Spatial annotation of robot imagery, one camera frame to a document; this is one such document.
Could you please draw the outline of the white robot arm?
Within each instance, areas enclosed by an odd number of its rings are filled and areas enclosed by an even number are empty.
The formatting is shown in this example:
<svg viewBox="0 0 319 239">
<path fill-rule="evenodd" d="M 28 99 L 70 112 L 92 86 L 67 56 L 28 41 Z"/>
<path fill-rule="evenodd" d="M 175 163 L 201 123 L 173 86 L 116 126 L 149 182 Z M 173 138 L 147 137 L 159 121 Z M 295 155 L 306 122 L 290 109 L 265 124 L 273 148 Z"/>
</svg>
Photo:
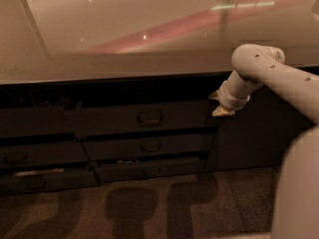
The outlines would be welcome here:
<svg viewBox="0 0 319 239">
<path fill-rule="evenodd" d="M 249 102 L 250 95 L 266 86 L 304 116 L 319 123 L 319 77 L 289 67 L 284 52 L 275 47 L 241 45 L 231 56 L 233 71 L 209 96 L 219 102 L 213 117 L 233 116 Z"/>
</svg>

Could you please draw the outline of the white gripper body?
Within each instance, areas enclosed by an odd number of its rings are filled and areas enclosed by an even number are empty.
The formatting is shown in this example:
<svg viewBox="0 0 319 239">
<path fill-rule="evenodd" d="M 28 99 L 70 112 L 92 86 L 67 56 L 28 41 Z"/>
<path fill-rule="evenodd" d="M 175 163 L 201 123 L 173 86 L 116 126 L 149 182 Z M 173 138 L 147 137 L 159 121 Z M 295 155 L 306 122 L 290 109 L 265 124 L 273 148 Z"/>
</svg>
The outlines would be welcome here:
<svg viewBox="0 0 319 239">
<path fill-rule="evenodd" d="M 226 82 L 223 82 L 218 89 L 217 99 L 222 107 L 234 111 L 241 110 L 250 101 L 250 97 L 238 98 L 232 94 L 227 87 Z"/>
</svg>

